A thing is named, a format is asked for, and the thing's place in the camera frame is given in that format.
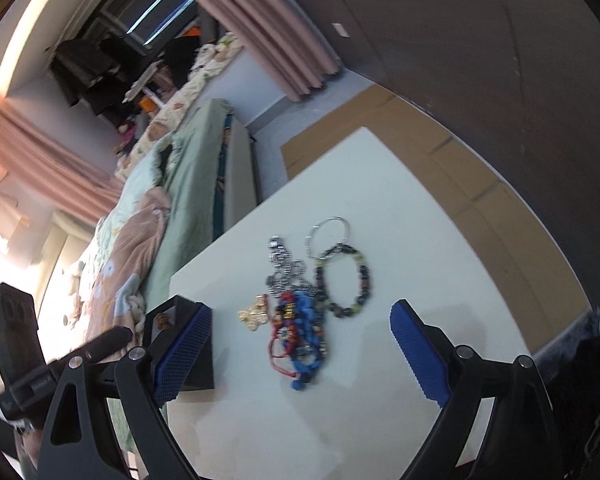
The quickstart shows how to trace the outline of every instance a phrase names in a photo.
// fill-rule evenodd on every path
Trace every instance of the bracelet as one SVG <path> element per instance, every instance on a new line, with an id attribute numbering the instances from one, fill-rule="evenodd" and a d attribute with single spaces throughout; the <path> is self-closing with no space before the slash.
<path id="1" fill-rule="evenodd" d="M 358 272 L 360 274 L 360 294 L 356 298 L 355 303 L 351 303 L 348 307 L 341 307 L 339 304 L 332 301 L 327 293 L 326 284 L 324 282 L 324 267 L 334 254 L 343 253 L 351 254 L 358 264 Z M 362 306 L 367 302 L 370 295 L 369 268 L 366 266 L 365 257 L 362 253 L 350 245 L 339 243 L 324 251 L 319 258 L 316 258 L 315 263 L 315 299 L 320 301 L 323 306 L 326 306 L 335 317 L 351 317 L 358 314 Z"/>

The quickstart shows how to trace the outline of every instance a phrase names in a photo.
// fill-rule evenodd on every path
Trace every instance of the silver bangle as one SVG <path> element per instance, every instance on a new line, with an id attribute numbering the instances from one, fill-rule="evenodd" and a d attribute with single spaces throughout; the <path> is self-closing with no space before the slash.
<path id="1" fill-rule="evenodd" d="M 314 237 L 316 231 L 318 229 L 320 229 L 320 227 L 322 227 L 323 225 L 327 224 L 328 222 L 334 221 L 334 220 L 342 222 L 342 224 L 344 225 L 344 236 L 342 237 L 342 241 L 339 244 L 336 244 L 334 246 L 335 249 L 333 251 L 331 251 L 331 253 L 327 254 L 326 256 L 312 256 L 311 240 Z M 309 231 L 309 234 L 304 238 L 304 250 L 306 251 L 306 255 L 309 258 L 311 258 L 312 260 L 327 260 L 328 258 L 331 258 L 340 252 L 342 245 L 346 244 L 347 241 L 349 241 L 349 234 L 350 234 L 349 222 L 347 222 L 344 218 L 342 218 L 341 216 L 332 216 L 329 218 L 325 218 L 322 222 L 314 225 L 311 228 L 311 231 Z"/>

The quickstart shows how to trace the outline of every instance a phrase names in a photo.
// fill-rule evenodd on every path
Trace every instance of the blue gripper pad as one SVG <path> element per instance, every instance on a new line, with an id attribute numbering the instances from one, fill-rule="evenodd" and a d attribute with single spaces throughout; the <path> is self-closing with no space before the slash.
<path id="1" fill-rule="evenodd" d="M 391 332 L 394 333 L 395 340 L 407 358 L 425 397 L 435 400 L 440 408 L 444 408 L 451 396 L 446 364 L 416 320 L 400 302 L 392 306 L 389 322 Z"/>
<path id="2" fill-rule="evenodd" d="M 178 396 L 178 391 L 211 334 L 211 313 L 208 306 L 201 305 L 156 365 L 153 398 L 159 408 Z"/>

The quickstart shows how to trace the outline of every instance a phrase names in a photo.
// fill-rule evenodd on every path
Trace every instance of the gold butterfly charm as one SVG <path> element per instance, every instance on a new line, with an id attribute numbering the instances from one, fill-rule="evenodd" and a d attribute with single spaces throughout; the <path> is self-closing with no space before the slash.
<path id="1" fill-rule="evenodd" d="M 260 325 L 264 325 L 269 321 L 267 316 L 267 295 L 262 294 L 256 296 L 256 302 L 249 307 L 248 310 L 240 310 L 238 319 L 243 322 L 249 330 L 254 332 Z"/>

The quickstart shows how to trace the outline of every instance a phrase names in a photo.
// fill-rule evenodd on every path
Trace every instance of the pink curtain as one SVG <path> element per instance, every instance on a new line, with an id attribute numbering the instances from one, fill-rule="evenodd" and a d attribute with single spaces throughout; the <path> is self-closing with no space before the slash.
<path id="1" fill-rule="evenodd" d="M 336 59 L 287 0 L 198 0 L 232 31 L 293 101 L 338 71 Z"/>
<path id="2" fill-rule="evenodd" d="M 113 209 L 122 192 L 119 180 L 48 137 L 3 98 L 0 166 L 90 225 Z"/>

